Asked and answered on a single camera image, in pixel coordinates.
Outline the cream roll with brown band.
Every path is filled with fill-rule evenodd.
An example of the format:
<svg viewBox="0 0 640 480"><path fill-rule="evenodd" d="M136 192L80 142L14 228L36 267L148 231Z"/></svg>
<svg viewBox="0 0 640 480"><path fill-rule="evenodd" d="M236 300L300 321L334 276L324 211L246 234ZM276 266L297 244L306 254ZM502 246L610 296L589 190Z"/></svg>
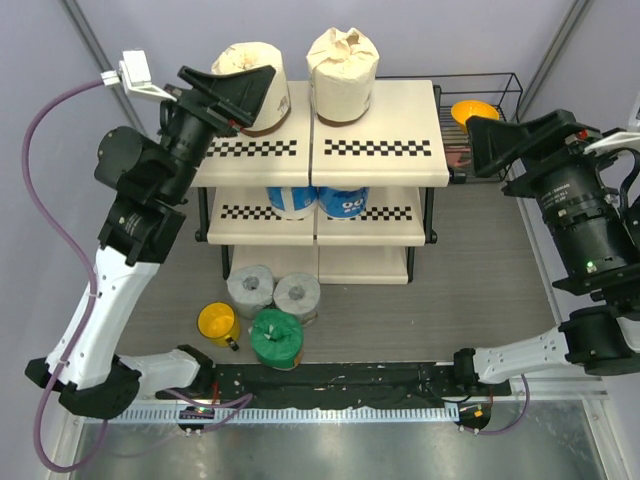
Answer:
<svg viewBox="0 0 640 480"><path fill-rule="evenodd" d="M277 130L291 109L290 93L281 51L264 42L244 42L229 46L211 67L213 74L232 74L269 65L275 69L264 102L253 126L245 130L251 137Z"/></svg>

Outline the cream paper roll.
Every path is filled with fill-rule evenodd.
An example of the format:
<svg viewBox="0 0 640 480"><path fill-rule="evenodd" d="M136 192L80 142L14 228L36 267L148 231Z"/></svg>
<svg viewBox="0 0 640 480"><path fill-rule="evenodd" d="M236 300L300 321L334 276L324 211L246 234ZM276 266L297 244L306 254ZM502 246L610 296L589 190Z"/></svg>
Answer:
<svg viewBox="0 0 640 480"><path fill-rule="evenodd" d="M379 59L374 43L356 28L331 27L313 42L306 60L321 121L349 124L369 110Z"/></svg>

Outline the blue roll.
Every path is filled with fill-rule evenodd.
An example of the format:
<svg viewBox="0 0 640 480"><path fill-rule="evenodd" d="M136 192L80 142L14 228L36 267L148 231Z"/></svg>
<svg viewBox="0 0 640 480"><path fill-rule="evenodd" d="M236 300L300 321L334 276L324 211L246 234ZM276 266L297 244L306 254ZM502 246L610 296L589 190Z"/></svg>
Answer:
<svg viewBox="0 0 640 480"><path fill-rule="evenodd" d="M306 187L267 187L266 193L275 214L285 220L301 220L317 207L317 190Z"/></svg>
<svg viewBox="0 0 640 480"><path fill-rule="evenodd" d="M317 188L319 206L329 217L337 219L350 219L362 214L366 209L368 196L368 187Z"/></svg>

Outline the blue roll front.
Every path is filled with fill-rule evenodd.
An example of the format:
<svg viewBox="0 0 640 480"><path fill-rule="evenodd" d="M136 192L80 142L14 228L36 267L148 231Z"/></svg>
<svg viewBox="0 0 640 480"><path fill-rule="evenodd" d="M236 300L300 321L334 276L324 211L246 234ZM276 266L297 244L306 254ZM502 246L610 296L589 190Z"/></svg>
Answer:
<svg viewBox="0 0 640 480"><path fill-rule="evenodd" d="M317 188L319 206L329 217L337 219L350 219L362 214L366 209L368 196L368 187Z"/></svg>

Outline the grey paper roll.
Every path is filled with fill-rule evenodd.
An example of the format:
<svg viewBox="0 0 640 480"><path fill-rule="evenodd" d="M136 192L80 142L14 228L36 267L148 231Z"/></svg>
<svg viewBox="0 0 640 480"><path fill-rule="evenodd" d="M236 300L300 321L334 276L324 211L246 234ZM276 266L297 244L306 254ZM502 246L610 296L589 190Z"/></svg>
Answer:
<svg viewBox="0 0 640 480"><path fill-rule="evenodd" d="M311 325L318 317L321 287L315 276L293 273L276 285L273 301L277 309L293 315L302 327Z"/></svg>
<svg viewBox="0 0 640 480"><path fill-rule="evenodd" d="M235 310L245 319L253 319L273 303L275 281L264 265L238 269L229 275L226 284Z"/></svg>

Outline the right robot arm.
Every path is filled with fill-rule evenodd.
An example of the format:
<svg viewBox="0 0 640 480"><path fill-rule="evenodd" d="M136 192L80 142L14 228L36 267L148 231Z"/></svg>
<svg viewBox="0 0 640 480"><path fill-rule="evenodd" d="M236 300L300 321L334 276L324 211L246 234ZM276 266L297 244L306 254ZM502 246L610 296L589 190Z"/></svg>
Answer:
<svg viewBox="0 0 640 480"><path fill-rule="evenodd" d="M536 201L566 277L553 287L588 295L595 306L536 337L455 353L451 380L465 395L514 376L576 365L588 375L639 371L639 202L629 191L639 167L616 187L601 172L620 155L639 157L639 129L605 133L566 110L511 123L472 116L466 122L474 172L488 177L521 161L504 195Z"/></svg>

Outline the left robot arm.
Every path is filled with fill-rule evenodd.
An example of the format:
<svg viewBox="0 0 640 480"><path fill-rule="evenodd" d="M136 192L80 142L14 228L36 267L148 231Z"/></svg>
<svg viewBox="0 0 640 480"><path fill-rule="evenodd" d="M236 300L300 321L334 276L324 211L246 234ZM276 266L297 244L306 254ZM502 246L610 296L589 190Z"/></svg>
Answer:
<svg viewBox="0 0 640 480"><path fill-rule="evenodd" d="M25 370L70 413L110 420L165 390L193 399L211 391L213 361L192 346L140 357L115 349L173 247L185 220L179 206L212 142L254 124L274 75L271 66L226 75L183 67L181 85L163 89L156 139L127 126L103 137L94 176L116 197L87 263L87 288L55 349Z"/></svg>

